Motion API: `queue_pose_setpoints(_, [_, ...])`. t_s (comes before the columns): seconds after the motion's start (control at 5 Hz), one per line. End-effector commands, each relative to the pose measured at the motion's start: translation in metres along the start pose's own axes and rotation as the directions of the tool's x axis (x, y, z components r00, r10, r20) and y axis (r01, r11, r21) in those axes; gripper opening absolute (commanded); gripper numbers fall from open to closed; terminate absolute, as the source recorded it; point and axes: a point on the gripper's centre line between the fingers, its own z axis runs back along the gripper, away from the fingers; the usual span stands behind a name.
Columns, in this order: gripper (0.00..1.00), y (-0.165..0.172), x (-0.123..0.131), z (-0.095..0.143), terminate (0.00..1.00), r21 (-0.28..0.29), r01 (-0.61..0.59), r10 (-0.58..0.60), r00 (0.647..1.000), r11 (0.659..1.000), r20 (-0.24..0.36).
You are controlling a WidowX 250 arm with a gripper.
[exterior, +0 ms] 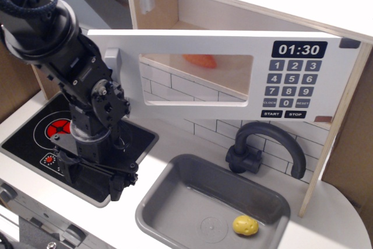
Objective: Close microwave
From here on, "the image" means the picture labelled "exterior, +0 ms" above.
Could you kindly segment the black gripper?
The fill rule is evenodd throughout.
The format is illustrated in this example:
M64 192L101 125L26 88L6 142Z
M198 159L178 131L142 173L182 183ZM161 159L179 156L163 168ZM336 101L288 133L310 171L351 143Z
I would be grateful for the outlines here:
M94 137L71 130L54 134L51 142L67 184L84 194L110 194L112 201L119 201L124 188L138 180L139 155L130 151L133 133L129 128Z

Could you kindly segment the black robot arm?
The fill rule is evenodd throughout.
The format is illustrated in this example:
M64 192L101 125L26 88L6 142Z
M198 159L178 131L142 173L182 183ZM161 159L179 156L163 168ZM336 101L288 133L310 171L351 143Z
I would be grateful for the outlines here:
M1 0L1 25L7 49L57 83L69 103L70 132L51 137L67 183L119 200L138 178L121 136L130 103L72 8L62 0Z

